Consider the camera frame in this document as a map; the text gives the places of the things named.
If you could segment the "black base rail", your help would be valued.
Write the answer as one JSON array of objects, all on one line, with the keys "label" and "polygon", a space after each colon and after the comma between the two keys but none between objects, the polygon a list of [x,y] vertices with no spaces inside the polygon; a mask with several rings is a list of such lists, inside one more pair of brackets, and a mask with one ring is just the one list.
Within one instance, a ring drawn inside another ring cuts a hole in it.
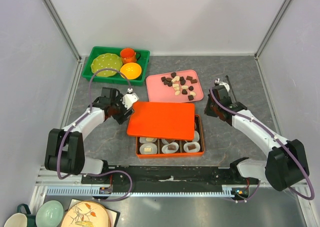
[{"label": "black base rail", "polygon": [[113,194],[200,194],[221,192],[227,185],[247,187],[259,182],[241,177],[232,168],[217,166],[110,165],[106,171],[118,172],[82,176],[81,183],[95,187],[110,184]]}]

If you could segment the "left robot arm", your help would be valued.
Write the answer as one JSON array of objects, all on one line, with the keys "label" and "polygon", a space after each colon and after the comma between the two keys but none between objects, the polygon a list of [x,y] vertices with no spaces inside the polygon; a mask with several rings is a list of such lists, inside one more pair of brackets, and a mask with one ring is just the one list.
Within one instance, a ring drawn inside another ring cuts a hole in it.
[{"label": "left robot arm", "polygon": [[69,175],[90,174],[99,184],[106,183],[110,172],[106,162],[86,157],[84,140],[107,119],[113,118],[123,124],[133,113],[133,105],[139,97],[129,88],[126,94],[116,88],[104,87],[97,97],[71,124],[54,128],[48,134],[44,167],[55,171],[60,179]]}]

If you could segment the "orange mug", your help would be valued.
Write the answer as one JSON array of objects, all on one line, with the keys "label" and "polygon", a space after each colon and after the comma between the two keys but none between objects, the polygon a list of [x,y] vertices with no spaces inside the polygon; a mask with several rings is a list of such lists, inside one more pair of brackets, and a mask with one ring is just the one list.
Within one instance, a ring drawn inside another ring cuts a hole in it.
[{"label": "orange mug", "polygon": [[120,58],[123,64],[136,63],[141,58],[141,53],[127,47],[120,51]]}]

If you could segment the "celadon bowl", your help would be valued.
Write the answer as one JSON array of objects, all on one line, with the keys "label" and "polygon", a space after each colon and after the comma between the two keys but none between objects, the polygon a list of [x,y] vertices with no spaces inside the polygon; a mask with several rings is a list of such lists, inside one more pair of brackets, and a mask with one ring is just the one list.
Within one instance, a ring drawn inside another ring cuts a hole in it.
[{"label": "celadon bowl", "polygon": [[44,203],[37,211],[35,223],[37,227],[58,227],[64,217],[63,205],[57,200]]}]

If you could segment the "white green mug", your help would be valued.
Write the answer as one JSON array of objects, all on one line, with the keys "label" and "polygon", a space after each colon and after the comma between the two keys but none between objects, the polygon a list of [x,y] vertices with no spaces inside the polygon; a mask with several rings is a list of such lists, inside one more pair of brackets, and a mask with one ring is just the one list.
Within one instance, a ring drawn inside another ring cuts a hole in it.
[{"label": "white green mug", "polygon": [[17,206],[16,213],[4,223],[4,227],[36,227],[36,216],[32,215],[29,206],[21,203]]}]

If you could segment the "orange box lid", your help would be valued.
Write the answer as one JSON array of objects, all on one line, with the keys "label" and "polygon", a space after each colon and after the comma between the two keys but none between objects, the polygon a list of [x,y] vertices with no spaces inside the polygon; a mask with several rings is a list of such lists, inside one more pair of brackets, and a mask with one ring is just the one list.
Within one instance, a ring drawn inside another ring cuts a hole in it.
[{"label": "orange box lid", "polygon": [[127,135],[173,140],[194,138],[195,105],[138,101],[129,119]]}]

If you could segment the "oval white chocolate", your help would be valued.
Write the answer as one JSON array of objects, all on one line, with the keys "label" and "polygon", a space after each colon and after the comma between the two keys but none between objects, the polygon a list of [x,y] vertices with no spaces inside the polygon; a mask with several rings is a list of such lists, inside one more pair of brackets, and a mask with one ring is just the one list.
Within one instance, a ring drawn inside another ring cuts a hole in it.
[{"label": "oval white chocolate", "polygon": [[154,138],[152,138],[152,137],[146,137],[145,140],[146,140],[147,142],[152,142],[152,141],[154,140]]}]

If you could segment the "painted bird plate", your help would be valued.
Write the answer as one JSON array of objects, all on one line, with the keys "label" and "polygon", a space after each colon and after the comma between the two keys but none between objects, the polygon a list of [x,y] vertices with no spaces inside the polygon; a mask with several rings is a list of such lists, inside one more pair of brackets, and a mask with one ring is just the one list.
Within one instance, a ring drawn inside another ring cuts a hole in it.
[{"label": "painted bird plate", "polygon": [[99,203],[80,201],[65,214],[61,227],[110,227],[111,218]]}]

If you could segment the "brown rectangular chocolate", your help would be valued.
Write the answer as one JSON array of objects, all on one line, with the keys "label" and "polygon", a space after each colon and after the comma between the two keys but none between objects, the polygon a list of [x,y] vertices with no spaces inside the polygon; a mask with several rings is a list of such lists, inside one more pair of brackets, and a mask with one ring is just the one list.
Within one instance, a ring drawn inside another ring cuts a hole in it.
[{"label": "brown rectangular chocolate", "polygon": [[168,145],[167,149],[170,151],[175,151],[177,149],[177,147],[173,144],[170,144],[170,145]]}]

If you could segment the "orange chocolate box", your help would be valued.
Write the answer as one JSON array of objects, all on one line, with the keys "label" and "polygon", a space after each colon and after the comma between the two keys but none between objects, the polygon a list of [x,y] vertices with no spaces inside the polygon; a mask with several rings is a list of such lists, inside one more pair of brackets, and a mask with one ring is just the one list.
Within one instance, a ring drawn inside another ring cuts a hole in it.
[{"label": "orange chocolate box", "polygon": [[194,117],[193,140],[136,138],[135,153],[140,159],[164,159],[202,156],[205,152],[203,125],[199,115]]}]

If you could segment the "pink tray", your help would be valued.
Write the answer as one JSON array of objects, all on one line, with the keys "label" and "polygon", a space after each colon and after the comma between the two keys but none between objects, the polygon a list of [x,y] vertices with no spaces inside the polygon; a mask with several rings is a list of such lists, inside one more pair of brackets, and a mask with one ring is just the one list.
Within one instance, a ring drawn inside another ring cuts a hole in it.
[{"label": "pink tray", "polygon": [[[168,72],[146,78],[150,102],[190,103],[204,98],[196,71],[189,69],[175,72],[175,77],[171,77],[172,72]],[[191,80],[197,80],[197,83],[191,83]]]}]

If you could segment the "green dotted plate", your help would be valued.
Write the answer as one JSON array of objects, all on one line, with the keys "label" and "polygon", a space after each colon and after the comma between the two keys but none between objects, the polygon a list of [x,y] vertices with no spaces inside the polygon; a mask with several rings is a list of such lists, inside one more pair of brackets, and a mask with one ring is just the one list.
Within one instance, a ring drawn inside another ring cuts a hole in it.
[{"label": "green dotted plate", "polygon": [[95,74],[101,69],[120,70],[123,65],[122,59],[113,53],[105,53],[96,57],[91,64],[91,71]]}]

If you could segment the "metal tongs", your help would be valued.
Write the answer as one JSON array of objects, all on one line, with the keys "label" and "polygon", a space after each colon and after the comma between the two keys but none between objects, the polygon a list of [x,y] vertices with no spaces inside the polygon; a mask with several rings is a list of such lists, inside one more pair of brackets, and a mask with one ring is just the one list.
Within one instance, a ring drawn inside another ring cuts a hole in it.
[{"label": "metal tongs", "polygon": [[229,91],[230,91],[230,93],[231,93],[231,96],[232,96],[234,102],[237,102],[237,98],[236,98],[236,96],[235,96],[235,92],[234,92],[234,90],[233,90],[233,86],[232,86],[232,84],[231,84],[231,81],[230,81],[229,76],[226,75],[226,76],[225,76],[225,79],[226,79],[227,84],[228,84],[228,86],[229,86]]}]

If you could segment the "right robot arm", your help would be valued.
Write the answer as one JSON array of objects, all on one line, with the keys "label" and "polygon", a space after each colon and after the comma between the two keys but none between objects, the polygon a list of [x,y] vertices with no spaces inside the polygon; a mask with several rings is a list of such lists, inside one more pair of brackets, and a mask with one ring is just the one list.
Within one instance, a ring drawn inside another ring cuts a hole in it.
[{"label": "right robot arm", "polygon": [[312,186],[304,145],[297,139],[288,140],[277,134],[242,103],[232,102],[225,85],[210,88],[204,112],[245,134],[266,156],[266,160],[242,157],[232,162],[229,178],[233,183],[254,178],[269,183],[279,192],[302,180]]}]

